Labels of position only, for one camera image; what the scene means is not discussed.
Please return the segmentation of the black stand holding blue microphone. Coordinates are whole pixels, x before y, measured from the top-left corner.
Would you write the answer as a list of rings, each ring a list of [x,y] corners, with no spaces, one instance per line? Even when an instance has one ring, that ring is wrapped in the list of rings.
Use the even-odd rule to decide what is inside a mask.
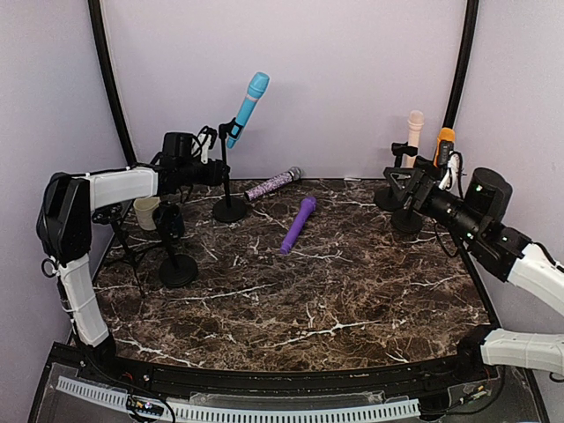
[[[219,126],[219,139],[221,143],[222,182],[224,196],[212,207],[212,216],[221,223],[232,224],[243,219],[247,214],[247,204],[238,197],[232,197],[230,185],[230,167],[227,164],[226,141],[233,135],[234,130],[240,130],[235,118],[230,122],[221,123]]]

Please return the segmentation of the black tripod shock-mount stand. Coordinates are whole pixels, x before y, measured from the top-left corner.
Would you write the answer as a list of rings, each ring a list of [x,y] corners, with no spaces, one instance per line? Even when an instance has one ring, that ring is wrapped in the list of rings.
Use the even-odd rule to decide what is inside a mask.
[[[146,254],[152,249],[163,248],[164,241],[153,242],[144,249],[133,249],[128,243],[129,233],[122,228],[125,217],[123,216],[123,206],[121,203],[111,204],[96,209],[92,214],[92,222],[97,225],[111,226],[115,239],[122,248],[122,255],[112,261],[108,265],[114,263],[126,263],[133,271],[133,276],[137,284],[137,289],[142,299],[145,298],[145,291],[138,277],[137,270],[145,258]]]

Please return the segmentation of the purple microphone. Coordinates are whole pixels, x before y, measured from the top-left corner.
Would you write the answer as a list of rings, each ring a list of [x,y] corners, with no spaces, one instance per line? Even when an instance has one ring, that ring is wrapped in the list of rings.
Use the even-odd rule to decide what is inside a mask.
[[[280,253],[282,255],[287,255],[291,251],[293,245],[295,244],[301,233],[301,230],[305,226],[305,223],[307,222],[309,216],[315,211],[315,208],[316,208],[315,197],[306,197],[301,201],[300,210],[296,215],[292,225],[290,226],[290,229],[286,234],[286,237],[281,243]]]

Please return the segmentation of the black stand holding purple microphone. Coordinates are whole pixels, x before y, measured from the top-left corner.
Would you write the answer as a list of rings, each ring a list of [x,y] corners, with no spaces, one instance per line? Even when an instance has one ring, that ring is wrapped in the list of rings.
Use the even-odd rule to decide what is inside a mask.
[[[177,254],[174,249],[175,241],[162,241],[164,241],[164,248],[167,252],[167,258],[159,268],[159,278],[163,286],[175,289],[191,284],[198,275],[196,261],[191,256]]]

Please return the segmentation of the rhinestone silver-head microphone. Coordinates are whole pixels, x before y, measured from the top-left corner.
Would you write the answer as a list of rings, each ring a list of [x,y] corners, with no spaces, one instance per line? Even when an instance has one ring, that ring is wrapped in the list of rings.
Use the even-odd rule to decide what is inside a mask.
[[[290,167],[283,173],[277,174],[265,182],[261,182],[255,187],[244,192],[244,196],[248,201],[254,201],[259,197],[270,194],[277,189],[281,189],[286,185],[298,181],[302,177],[302,170],[299,167]]]

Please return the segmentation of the light blue microphone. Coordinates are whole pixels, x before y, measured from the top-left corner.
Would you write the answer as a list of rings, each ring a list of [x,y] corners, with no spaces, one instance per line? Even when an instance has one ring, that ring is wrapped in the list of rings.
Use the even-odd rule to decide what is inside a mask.
[[[228,148],[233,148],[240,139],[241,133],[246,127],[257,102],[266,92],[269,83],[270,76],[264,72],[257,72],[251,79],[239,112],[234,118],[234,123],[231,125],[231,129],[228,132],[228,140],[226,142]]]

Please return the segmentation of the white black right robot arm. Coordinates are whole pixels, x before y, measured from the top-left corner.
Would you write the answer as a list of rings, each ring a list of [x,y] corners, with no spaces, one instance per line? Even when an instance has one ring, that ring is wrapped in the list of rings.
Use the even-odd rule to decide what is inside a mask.
[[[542,243],[503,224],[513,190],[500,174],[475,168],[464,197],[440,189],[420,168],[388,167],[384,176],[398,201],[410,199],[416,211],[444,226],[488,273],[563,311],[563,266]],[[484,365],[563,373],[561,334],[482,326],[462,343],[469,348],[449,364],[458,382],[470,381]]]

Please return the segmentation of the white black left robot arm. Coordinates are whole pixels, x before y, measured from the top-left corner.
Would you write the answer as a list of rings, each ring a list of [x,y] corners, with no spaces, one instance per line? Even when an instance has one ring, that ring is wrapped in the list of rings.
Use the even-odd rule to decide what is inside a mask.
[[[113,337],[101,315],[90,272],[92,223],[102,225],[121,213],[124,202],[173,195],[184,187],[219,186],[228,166],[208,152],[224,138],[208,126],[196,135],[168,132],[149,164],[83,174],[53,174],[45,188],[36,233],[50,265],[50,276],[78,344],[94,351],[89,368],[105,384],[124,377],[124,365],[109,349]]]

